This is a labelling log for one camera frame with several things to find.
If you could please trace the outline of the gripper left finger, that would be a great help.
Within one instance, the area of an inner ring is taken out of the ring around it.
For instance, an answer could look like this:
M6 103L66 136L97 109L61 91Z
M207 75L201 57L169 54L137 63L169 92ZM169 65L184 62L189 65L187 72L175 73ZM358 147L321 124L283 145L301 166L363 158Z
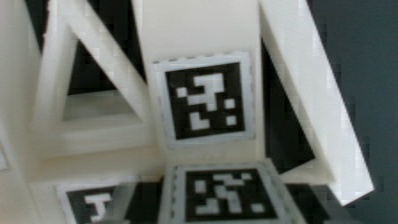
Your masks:
M123 220L129 224L157 224L162 182L139 182L122 186Z

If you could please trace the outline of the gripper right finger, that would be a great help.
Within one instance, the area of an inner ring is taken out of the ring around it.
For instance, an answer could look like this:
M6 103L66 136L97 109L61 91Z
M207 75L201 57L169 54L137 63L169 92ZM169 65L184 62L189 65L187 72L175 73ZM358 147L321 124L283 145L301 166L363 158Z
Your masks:
M356 224L328 185L290 184L289 191L308 224Z

